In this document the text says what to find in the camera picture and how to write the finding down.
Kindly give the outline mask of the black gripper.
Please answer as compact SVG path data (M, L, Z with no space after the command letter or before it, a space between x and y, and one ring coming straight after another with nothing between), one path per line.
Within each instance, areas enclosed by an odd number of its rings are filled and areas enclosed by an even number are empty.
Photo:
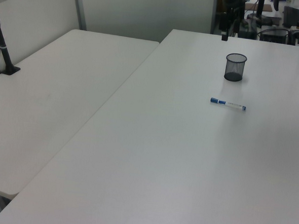
M222 41L228 41L228 33L223 33L223 32L230 32L231 28L231 20L233 16L231 13L221 13L220 19L219 19L219 27L218 29L222 31L221 33L221 40Z

